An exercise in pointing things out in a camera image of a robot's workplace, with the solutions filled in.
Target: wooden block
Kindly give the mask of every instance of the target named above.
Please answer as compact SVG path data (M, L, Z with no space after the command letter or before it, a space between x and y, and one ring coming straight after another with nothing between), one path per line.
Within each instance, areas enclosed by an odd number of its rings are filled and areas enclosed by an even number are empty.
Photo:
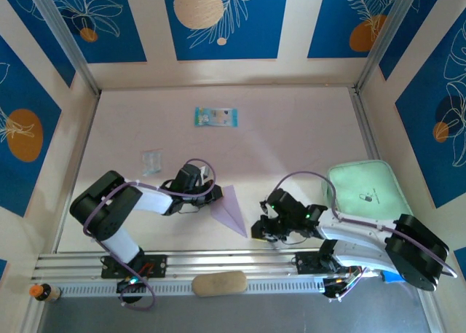
M192 280L192 290L199 297L242 293L247 287L248 279L243 271L209 273Z

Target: small bottle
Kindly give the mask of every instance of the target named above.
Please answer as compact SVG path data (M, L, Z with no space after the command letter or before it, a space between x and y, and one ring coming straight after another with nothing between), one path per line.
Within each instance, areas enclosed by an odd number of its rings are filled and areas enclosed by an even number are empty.
M40 302L54 302L61 295L58 287L49 284L35 284L29 289L29 295Z

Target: gray floor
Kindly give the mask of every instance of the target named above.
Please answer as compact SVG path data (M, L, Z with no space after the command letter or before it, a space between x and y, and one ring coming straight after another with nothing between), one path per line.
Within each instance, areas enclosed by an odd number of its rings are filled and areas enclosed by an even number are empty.
M42 333L430 331L417 293L379 278L361 281L341 303L321 294L268 294L160 297L148 313L124 309L112 298L62 298L46 306Z

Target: green cushion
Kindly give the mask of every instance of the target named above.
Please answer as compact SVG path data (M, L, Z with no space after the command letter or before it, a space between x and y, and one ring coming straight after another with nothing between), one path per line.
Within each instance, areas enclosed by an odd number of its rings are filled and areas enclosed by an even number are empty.
M411 214L391 167L382 160L368 160L336 165L327 177L336 188L336 206L342 213L369 219L397 219ZM332 191L323 183L327 204Z

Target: white table surface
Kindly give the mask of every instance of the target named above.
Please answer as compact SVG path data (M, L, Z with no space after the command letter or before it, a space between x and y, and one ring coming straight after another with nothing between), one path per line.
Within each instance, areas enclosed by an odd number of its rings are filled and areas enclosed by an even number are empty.
M196 106L237 108L238 128L194 126ZM162 171L142 175L141 152L162 150ZM206 159L217 184L234 185L245 226L261 215L259 201L287 173L320 173L343 162L367 159L345 87L250 86L185 87L103 91L82 160L73 198L100 176L115 170L149 184L172 179L193 157ZM322 203L320 181L309 176L283 184L302 203ZM271 248L244 238L199 213L160 216L133 211L124 226L146 251ZM301 240L293 235L288 242ZM316 246L307 240L295 247ZM275 246L287 247L281 243ZM100 251L67 215L59 252Z

